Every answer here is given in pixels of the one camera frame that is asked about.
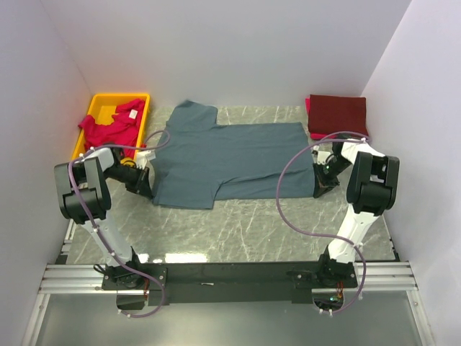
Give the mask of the blue-grey t shirt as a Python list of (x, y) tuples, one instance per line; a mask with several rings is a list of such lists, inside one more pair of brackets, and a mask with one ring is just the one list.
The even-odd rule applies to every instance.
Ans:
[(169, 143), (151, 160), (153, 203), (211, 209), (216, 200), (311, 198), (313, 157), (301, 123), (219, 125), (218, 109), (192, 101), (166, 123)]

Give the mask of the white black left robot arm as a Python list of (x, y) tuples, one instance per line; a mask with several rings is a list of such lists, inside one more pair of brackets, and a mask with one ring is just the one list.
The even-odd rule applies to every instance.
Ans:
[(132, 194), (153, 198), (150, 169), (144, 162), (124, 164), (121, 146), (91, 148), (68, 163), (54, 167), (58, 204), (64, 218), (82, 226), (102, 250), (105, 265), (93, 269), (122, 289), (148, 288), (135, 250), (121, 236), (111, 215), (106, 179), (124, 184)]

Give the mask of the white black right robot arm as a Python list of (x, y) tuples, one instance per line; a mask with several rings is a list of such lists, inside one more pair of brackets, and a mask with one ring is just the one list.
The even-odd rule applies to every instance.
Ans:
[(339, 185), (338, 176), (352, 167), (346, 188), (348, 208), (336, 237), (320, 256), (316, 279), (331, 288), (353, 277), (356, 249), (371, 225), (393, 207), (397, 195), (400, 160), (374, 150), (360, 133), (336, 132), (321, 139), (332, 144), (325, 158), (313, 165), (313, 197), (319, 198)]

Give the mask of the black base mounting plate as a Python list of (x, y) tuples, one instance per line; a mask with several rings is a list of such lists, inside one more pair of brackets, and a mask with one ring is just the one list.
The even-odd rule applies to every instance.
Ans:
[(290, 301), (311, 303), (313, 289), (356, 288), (354, 266), (337, 275), (317, 262), (142, 264), (166, 289), (166, 304)]

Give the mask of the aluminium extrusion rail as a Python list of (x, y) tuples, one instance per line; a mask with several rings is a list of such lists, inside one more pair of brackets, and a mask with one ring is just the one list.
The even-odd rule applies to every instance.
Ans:
[[(434, 345), (419, 288), (409, 262), (369, 262), (367, 270), (363, 264), (355, 265), (357, 278), (364, 279), (363, 293), (403, 291), (411, 305), (411, 313), (423, 345)], [(103, 287), (103, 276), (91, 265), (47, 265), (45, 268), (35, 305), (22, 339), (23, 345), (35, 345), (42, 321), (53, 294), (120, 294), (140, 295), (142, 290), (109, 290)]]

